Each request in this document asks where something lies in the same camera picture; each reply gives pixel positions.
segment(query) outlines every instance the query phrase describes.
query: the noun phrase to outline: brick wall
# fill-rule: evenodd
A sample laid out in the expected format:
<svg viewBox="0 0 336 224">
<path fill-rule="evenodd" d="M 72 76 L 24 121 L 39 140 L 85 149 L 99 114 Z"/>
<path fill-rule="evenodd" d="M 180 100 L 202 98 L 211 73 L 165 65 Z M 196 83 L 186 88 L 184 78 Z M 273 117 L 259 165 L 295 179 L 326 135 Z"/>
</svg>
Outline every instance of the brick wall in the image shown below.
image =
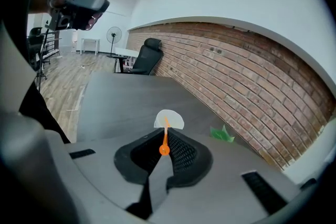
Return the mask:
<svg viewBox="0 0 336 224">
<path fill-rule="evenodd" d="M 162 40 L 157 76 L 172 77 L 208 105 L 271 165 L 298 159 L 330 119 L 335 99 L 284 46 L 256 33 L 208 23 L 130 31 L 128 49 Z"/>
</svg>

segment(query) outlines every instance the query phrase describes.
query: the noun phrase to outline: person's arm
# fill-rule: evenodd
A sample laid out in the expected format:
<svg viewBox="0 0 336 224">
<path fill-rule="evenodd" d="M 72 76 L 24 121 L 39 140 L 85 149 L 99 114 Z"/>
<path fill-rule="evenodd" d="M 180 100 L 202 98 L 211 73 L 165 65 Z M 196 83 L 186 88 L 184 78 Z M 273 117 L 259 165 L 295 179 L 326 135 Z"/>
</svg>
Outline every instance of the person's arm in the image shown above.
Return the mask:
<svg viewBox="0 0 336 224">
<path fill-rule="evenodd" d="M 65 0 L 54 0 L 53 5 L 56 7 L 62 7 L 65 3 Z M 28 13 L 49 13 L 50 14 L 50 6 L 48 0 L 30 0 L 29 3 L 29 11 Z M 90 30 L 97 20 L 101 17 L 103 13 L 96 13 L 92 16 L 92 18 L 88 21 L 88 25 L 86 26 L 86 30 Z"/>
</svg>

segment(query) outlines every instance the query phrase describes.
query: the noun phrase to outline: wooden floor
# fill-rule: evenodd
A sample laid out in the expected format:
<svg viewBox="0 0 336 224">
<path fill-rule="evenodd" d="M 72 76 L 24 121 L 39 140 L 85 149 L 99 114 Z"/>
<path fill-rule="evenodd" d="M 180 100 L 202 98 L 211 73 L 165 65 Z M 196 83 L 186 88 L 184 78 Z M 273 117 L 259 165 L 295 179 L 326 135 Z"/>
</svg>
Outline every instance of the wooden floor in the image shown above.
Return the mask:
<svg viewBox="0 0 336 224">
<path fill-rule="evenodd" d="M 93 71 L 114 70 L 114 59 L 106 55 L 78 52 L 61 52 L 51 57 L 51 64 L 45 64 L 44 74 L 47 80 L 41 81 L 41 94 L 48 109 L 69 140 L 77 139 L 77 124 L 79 111 L 85 87 Z"/>
</svg>

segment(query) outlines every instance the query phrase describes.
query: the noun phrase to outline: green object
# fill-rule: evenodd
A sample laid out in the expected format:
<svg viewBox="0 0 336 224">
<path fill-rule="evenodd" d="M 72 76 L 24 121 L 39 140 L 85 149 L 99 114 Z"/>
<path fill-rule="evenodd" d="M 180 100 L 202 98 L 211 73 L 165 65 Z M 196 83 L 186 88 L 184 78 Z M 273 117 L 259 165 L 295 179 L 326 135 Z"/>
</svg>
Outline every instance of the green object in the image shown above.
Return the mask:
<svg viewBox="0 0 336 224">
<path fill-rule="evenodd" d="M 211 133 L 211 136 L 213 138 L 216 138 L 216 139 L 219 139 L 219 140 L 224 140 L 224 141 L 227 141 L 229 143 L 232 143 L 233 140 L 235 139 L 233 136 L 229 136 L 229 134 L 227 133 L 227 131 L 225 129 L 225 125 L 223 125 L 222 130 L 210 127 L 210 133 Z"/>
</svg>

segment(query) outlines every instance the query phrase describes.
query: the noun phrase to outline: orange marker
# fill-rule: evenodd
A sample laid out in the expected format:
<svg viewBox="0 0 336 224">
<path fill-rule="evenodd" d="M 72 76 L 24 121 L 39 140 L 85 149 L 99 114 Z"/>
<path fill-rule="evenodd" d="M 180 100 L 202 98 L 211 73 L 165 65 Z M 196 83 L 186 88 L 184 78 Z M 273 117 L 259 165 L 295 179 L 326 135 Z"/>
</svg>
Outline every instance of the orange marker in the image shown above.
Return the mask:
<svg viewBox="0 0 336 224">
<path fill-rule="evenodd" d="M 167 117 L 164 117 L 166 120 L 166 127 L 164 128 L 164 138 L 163 143 L 159 148 L 161 155 L 168 155 L 170 152 L 170 148 L 168 147 L 168 127 L 170 127 Z"/>
</svg>

